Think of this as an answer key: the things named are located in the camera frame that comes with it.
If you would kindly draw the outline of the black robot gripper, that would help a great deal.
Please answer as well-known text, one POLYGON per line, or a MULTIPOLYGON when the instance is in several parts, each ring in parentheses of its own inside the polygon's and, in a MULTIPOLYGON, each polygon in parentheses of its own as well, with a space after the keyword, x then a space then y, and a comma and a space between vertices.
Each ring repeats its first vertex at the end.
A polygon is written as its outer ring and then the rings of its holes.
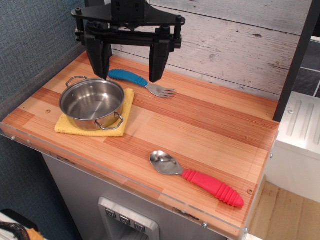
POLYGON ((106 79, 112 56, 111 44, 150 47, 149 80, 163 76, 169 53, 181 48, 181 15, 152 7, 145 0, 113 0, 98 6, 77 7, 76 39, 85 45, 92 69, 106 79))

